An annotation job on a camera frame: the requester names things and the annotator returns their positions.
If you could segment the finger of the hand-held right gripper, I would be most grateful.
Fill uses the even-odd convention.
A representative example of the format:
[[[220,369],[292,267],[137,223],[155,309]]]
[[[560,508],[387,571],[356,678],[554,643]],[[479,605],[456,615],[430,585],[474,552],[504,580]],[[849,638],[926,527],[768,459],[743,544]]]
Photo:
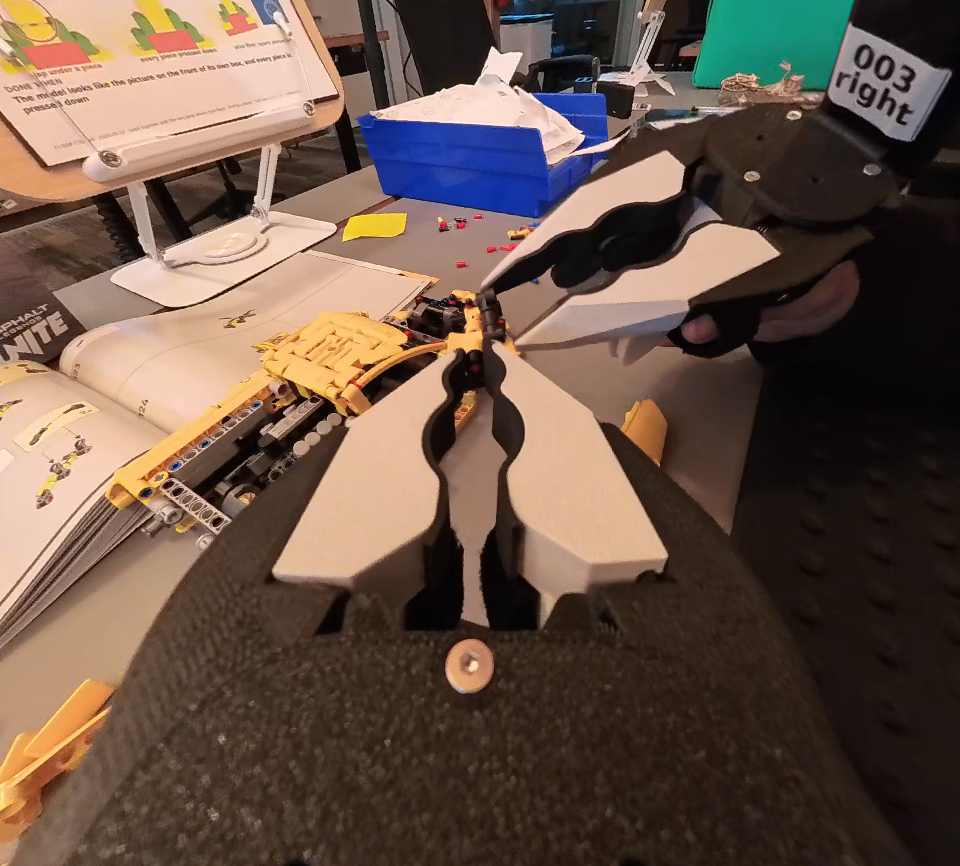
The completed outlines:
[[[574,287],[515,338],[515,347],[530,353],[605,343],[619,360],[639,359],[681,323],[695,297],[780,256],[757,231],[699,226],[665,259],[601,272]]]
[[[550,271],[570,294],[601,272],[665,259],[690,233],[679,228],[685,172],[672,154],[658,153],[585,182],[489,273],[481,293],[503,294]]]

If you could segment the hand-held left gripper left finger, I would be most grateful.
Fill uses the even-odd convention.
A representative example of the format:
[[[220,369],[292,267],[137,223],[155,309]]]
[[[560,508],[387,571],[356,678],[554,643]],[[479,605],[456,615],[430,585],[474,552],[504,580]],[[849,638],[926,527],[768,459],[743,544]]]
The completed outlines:
[[[464,553],[440,460],[466,354],[447,352],[354,420],[273,565],[285,583],[378,596],[410,627],[454,627]]]

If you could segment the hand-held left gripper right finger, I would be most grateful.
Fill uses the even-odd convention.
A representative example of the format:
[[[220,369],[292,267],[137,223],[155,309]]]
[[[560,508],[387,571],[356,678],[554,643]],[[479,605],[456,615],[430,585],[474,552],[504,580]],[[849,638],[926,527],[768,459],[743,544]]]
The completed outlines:
[[[664,572],[630,472],[642,452],[506,346],[485,346],[484,373],[505,455],[481,554],[487,614],[547,615],[563,596]]]

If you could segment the yellow brick car model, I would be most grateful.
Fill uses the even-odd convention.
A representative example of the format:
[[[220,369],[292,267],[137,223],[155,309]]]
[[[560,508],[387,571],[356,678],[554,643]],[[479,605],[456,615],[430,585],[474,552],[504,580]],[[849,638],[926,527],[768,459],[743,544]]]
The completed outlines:
[[[387,321],[323,312],[258,344],[252,375],[119,468],[104,497],[117,512],[144,509],[146,534],[196,532],[206,548],[325,437],[440,355],[461,348],[472,361],[464,391],[482,389],[486,318],[476,295],[460,290],[417,296]]]

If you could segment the grey desk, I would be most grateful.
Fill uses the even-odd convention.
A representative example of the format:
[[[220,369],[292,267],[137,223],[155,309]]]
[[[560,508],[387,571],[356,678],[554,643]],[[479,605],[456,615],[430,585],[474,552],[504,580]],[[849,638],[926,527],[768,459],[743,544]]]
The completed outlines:
[[[346,244],[336,236],[316,248],[436,277],[433,296],[453,288],[475,291],[498,258],[455,269],[433,225],[446,211],[415,200],[397,205],[409,215],[403,235]],[[725,531],[730,529],[762,378],[749,352],[701,360],[664,347],[623,367],[600,344],[538,352],[531,359],[596,416],[616,425],[634,401],[653,399],[668,422],[663,466]],[[463,616],[476,624],[487,621],[479,551],[494,522],[495,469],[502,461],[487,431],[490,423],[489,402],[483,400],[464,438],[442,463],[453,527],[465,555]],[[83,680],[122,680],[152,621],[200,554],[196,537],[171,530],[130,536],[6,646],[2,754],[18,734],[40,729]]]

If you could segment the person's right hand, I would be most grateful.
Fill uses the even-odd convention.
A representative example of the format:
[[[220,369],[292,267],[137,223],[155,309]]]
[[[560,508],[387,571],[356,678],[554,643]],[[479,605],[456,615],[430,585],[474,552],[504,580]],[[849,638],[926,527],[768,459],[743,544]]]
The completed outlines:
[[[771,304],[735,304],[720,314],[702,312],[669,332],[659,346],[714,358],[743,344],[776,344],[815,337],[842,320],[860,290],[857,264],[846,260],[801,294],[787,293]]]

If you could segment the yellow curved panel piece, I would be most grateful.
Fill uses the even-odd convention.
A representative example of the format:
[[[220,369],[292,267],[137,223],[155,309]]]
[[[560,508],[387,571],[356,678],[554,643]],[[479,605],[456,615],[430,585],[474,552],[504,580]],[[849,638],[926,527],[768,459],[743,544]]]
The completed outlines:
[[[621,432],[654,464],[662,464],[668,423],[653,399],[643,399],[630,407],[624,417]]]

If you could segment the scattered papers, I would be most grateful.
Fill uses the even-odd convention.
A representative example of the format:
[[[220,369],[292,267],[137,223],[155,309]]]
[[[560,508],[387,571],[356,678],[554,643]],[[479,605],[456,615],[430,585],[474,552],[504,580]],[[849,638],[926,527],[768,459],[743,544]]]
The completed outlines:
[[[810,111],[822,104],[823,91],[805,87],[804,76],[797,75],[788,61],[778,66],[777,81],[762,84],[759,76],[737,73],[721,81],[717,89],[694,88],[691,81],[673,82],[674,96],[664,104],[647,100],[643,113],[645,126],[666,129],[712,117],[725,117],[749,107],[765,104],[788,104],[795,112]]]

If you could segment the pile of small coloured pieces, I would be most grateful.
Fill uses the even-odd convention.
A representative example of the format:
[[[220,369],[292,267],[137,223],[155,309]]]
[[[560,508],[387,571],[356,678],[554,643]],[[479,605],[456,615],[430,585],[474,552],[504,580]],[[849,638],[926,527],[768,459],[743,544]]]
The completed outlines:
[[[540,226],[537,220],[496,212],[444,212],[434,220],[439,247],[457,270],[514,251]]]

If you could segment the blue plastic bin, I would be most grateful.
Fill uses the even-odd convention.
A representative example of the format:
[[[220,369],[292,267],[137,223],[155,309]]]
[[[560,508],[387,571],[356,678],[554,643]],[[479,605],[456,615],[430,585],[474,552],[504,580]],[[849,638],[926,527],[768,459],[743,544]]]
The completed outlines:
[[[534,93],[585,134],[588,154],[550,167],[539,135],[494,128],[358,119],[382,191],[397,198],[532,219],[574,192],[604,157],[608,116],[598,93]]]

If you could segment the white plastic bags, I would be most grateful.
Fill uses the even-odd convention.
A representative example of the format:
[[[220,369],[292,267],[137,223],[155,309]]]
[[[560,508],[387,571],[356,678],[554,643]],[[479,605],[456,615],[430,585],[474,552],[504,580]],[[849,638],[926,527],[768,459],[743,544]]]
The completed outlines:
[[[489,49],[474,84],[458,84],[434,94],[375,111],[387,121],[471,125],[534,130],[541,140],[547,165],[571,155],[588,154],[586,135],[532,94],[510,85],[522,62],[522,53]]]

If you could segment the green board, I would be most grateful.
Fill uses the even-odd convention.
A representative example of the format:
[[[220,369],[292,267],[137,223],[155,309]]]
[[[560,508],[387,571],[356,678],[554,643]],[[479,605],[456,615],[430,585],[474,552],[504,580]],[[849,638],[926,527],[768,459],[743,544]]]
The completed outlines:
[[[855,0],[710,0],[692,84],[737,74],[772,84],[788,63],[802,88],[825,91]]]

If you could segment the open instruction booklet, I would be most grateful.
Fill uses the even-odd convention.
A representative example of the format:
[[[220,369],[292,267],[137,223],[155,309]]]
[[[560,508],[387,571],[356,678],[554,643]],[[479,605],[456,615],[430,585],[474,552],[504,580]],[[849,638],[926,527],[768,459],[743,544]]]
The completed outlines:
[[[252,375],[258,344],[326,311],[387,320],[435,282],[309,251],[207,303],[85,332],[58,368],[2,363],[2,645],[144,532],[144,509],[105,499],[114,473]]]

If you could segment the yellow sticky note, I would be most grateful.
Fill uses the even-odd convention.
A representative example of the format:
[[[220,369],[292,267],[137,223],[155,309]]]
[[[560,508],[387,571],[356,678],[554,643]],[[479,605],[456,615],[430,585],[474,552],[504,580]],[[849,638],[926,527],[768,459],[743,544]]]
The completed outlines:
[[[366,238],[389,239],[402,235],[407,224],[407,214],[369,213],[350,217],[343,230],[344,243]]]

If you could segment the black perforated mat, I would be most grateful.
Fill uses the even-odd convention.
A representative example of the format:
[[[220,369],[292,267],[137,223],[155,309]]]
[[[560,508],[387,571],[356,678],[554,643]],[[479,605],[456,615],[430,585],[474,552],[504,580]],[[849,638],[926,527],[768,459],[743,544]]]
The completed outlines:
[[[959,860],[958,200],[908,198],[763,380],[733,543],[918,864]]]

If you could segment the toy car box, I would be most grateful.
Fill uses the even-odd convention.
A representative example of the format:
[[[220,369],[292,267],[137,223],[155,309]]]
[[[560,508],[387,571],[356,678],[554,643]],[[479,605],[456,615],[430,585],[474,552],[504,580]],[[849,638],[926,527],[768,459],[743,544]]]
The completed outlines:
[[[20,283],[2,288],[2,363],[48,363],[85,331],[74,314],[42,287]]]

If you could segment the yellow beam brick assembly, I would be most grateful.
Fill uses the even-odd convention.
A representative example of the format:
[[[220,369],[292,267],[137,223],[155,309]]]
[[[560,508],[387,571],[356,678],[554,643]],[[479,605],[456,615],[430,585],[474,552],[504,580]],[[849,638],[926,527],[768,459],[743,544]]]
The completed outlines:
[[[42,811],[42,794],[57,776],[75,769],[110,712],[115,686],[85,680],[45,725],[13,741],[1,766],[2,842],[19,836]]]

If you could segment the wooden document stand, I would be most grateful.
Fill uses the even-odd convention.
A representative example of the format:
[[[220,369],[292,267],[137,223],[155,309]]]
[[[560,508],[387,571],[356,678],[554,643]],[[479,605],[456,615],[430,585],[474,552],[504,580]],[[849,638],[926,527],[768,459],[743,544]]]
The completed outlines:
[[[339,92],[331,101],[307,103],[304,112],[248,116],[116,151],[94,148],[83,160],[46,167],[2,119],[2,191],[31,200],[62,202],[126,188],[138,241],[145,256],[116,272],[113,283],[164,307],[206,301],[329,237],[335,226],[272,211],[274,180],[283,143],[334,125],[344,111],[342,81],[305,0],[294,0]],[[251,212],[232,224],[158,247],[148,203],[148,181],[199,165],[259,150],[257,190]]]

